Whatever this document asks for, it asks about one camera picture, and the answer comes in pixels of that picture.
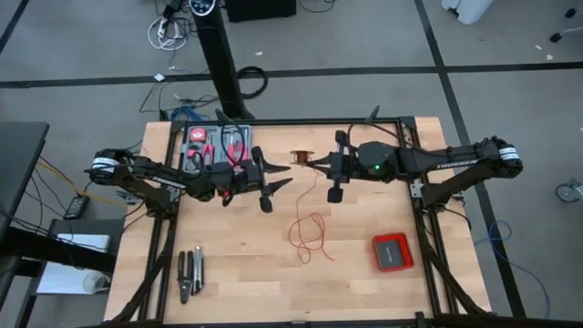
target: black box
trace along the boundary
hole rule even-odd
[[[231,22],[289,17],[296,13],[296,0],[225,0]]]

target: red wire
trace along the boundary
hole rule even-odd
[[[326,252],[326,250],[324,249],[324,241],[325,241],[325,232],[326,232],[326,223],[324,221],[323,216],[320,213],[317,212],[313,212],[308,214],[307,216],[300,218],[300,200],[307,195],[308,193],[310,193],[310,191],[312,191],[314,188],[316,188],[317,182],[318,182],[318,178],[322,175],[320,172],[318,172],[316,169],[314,170],[314,172],[316,173],[316,176],[313,179],[313,185],[306,190],[300,197],[298,197],[298,199],[295,202],[295,215],[296,215],[296,221],[290,226],[290,228],[288,229],[288,241],[290,241],[290,244],[295,247],[298,251],[298,258],[300,258],[300,261],[303,264],[308,264],[311,260],[312,260],[312,252],[313,251],[322,251],[322,253],[330,260],[330,261],[334,261],[334,259],[328,255],[328,253]],[[320,230],[320,235],[319,237],[310,240],[310,241],[305,241],[303,236],[302,236],[302,221],[304,220],[312,220],[316,226],[318,226],[318,229]],[[298,231],[298,236],[300,237],[300,242],[295,243],[294,241],[292,241],[292,231],[293,231],[293,227],[298,226],[297,231]],[[311,242],[316,242],[319,241],[320,244],[318,247],[310,247],[308,246],[309,243]],[[304,260],[304,257],[302,256],[302,252],[305,251],[307,252],[308,255],[308,259]]]

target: wheel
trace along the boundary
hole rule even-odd
[[[566,18],[572,18],[577,13],[577,9],[571,8],[565,13]]]
[[[556,42],[558,42],[558,40],[560,40],[562,38],[563,38],[563,36],[560,33],[555,33],[554,35],[552,35],[550,37],[550,42],[556,43]]]
[[[580,201],[580,199],[576,198],[573,195],[573,187],[571,187],[568,183],[563,183],[558,185],[556,190],[557,197],[564,202],[576,202]]]

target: desk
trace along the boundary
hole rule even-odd
[[[416,118],[422,147],[445,148],[438,118]],[[394,130],[394,124],[385,125]],[[276,165],[292,161],[290,150],[315,152],[314,158],[335,149],[334,131],[343,125],[294,125],[253,127],[254,145]],[[141,154],[164,161],[169,143],[169,123],[149,123]],[[358,145],[378,139],[398,145],[397,140],[369,127],[353,129]],[[175,154],[173,166],[178,165]],[[432,172],[430,180],[448,179],[453,171]],[[302,199],[300,211],[318,211],[326,220],[325,249],[335,261],[315,252],[302,265],[288,242],[287,230],[295,221],[295,202],[314,181],[311,169],[292,167],[269,180],[293,177],[272,198],[274,211],[262,213],[257,193],[235,197],[228,208],[220,200],[201,203],[183,197],[171,264],[164,323],[258,323],[290,321],[387,320],[414,318],[415,312],[431,317],[424,270],[418,248],[408,186],[351,181],[344,185],[341,204],[326,202],[331,182],[319,178],[316,188]],[[463,212],[457,201],[448,208]],[[127,218],[133,221],[143,214]],[[455,214],[439,214],[451,273],[482,308],[489,310],[486,287],[466,222]],[[133,224],[121,241],[105,319],[123,308],[144,277],[153,220]],[[406,233],[415,266],[400,272],[379,272],[373,255],[372,237],[390,232]],[[205,289],[179,303],[177,259],[179,251],[202,244],[206,255]],[[443,284],[437,276],[438,294],[446,311]],[[152,288],[149,317],[155,308],[158,283]]]

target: red box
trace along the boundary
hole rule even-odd
[[[373,248],[379,270],[392,272],[414,267],[411,249],[404,233],[373,237]]]

